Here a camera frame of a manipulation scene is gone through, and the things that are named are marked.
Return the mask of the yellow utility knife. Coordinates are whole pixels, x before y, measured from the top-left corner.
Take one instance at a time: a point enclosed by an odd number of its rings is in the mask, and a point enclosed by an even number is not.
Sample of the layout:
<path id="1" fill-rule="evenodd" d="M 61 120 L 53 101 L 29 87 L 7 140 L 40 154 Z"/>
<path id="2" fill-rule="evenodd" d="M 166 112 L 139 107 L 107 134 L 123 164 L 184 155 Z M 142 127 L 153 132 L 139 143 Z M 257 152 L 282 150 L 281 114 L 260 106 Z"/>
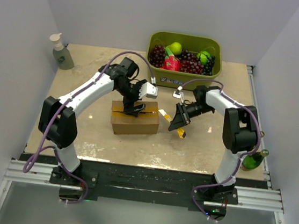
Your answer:
<path id="1" fill-rule="evenodd" d="M 172 122 L 172 117 L 167 112 L 165 112 L 164 109 L 160 109 L 158 111 L 164 117 L 165 120 L 167 120 L 169 123 Z M 183 128 L 176 129 L 176 132 L 178 133 L 181 139 L 186 137 L 186 132 L 183 130 Z"/>

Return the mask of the brown cardboard express box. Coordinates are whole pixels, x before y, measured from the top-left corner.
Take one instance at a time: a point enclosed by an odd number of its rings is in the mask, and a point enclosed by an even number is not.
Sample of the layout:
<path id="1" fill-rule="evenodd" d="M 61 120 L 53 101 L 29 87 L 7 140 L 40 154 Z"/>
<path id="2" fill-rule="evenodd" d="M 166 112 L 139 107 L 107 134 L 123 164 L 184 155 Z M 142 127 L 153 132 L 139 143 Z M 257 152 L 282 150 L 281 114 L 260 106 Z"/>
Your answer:
<path id="1" fill-rule="evenodd" d="M 150 135 L 156 134 L 159 127 L 158 103 L 151 101 L 136 102 L 136 105 L 145 104 L 138 117 L 123 113 L 122 101 L 112 101 L 111 125 L 115 135 Z"/>

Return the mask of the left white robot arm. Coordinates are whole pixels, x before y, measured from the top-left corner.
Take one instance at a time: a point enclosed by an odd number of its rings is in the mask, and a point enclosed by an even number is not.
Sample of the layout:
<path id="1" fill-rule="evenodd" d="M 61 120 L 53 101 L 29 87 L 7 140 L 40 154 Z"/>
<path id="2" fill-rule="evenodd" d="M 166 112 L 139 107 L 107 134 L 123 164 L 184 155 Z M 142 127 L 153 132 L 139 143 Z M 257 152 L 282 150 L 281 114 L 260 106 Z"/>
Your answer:
<path id="1" fill-rule="evenodd" d="M 137 117 L 145 105 L 135 103 L 144 97 L 157 97 L 155 77 L 150 82 L 132 83 L 131 77 L 138 71 L 138 65 L 125 57 L 119 64 L 102 66 L 91 79 L 72 92 L 57 99 L 50 96 L 43 102 L 38 128 L 42 139 L 54 145 L 60 165 L 65 168 L 62 178 L 68 185 L 76 185 L 81 180 L 81 172 L 77 170 L 81 162 L 74 141 L 78 132 L 76 119 L 86 108 L 102 96 L 117 91 L 123 96 L 123 113 Z"/>

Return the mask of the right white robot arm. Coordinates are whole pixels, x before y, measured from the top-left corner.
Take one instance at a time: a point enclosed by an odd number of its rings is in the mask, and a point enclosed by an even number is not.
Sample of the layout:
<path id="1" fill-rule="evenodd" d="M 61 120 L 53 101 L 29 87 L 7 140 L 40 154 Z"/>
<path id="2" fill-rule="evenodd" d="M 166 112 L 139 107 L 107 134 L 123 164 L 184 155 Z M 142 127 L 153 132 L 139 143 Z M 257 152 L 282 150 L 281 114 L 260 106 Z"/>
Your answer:
<path id="1" fill-rule="evenodd" d="M 176 104 L 176 113 L 168 130 L 183 128 L 191 123 L 192 118 L 208 112 L 218 112 L 223 117 L 224 155 L 212 183 L 202 186 L 209 188 L 209 198 L 217 203 L 227 197 L 225 186 L 235 184 L 244 157 L 254 154 L 260 146 L 258 112 L 255 106 L 245 106 L 231 99 L 217 86 L 197 86 L 193 95 L 194 103 L 184 104 L 181 101 Z"/>

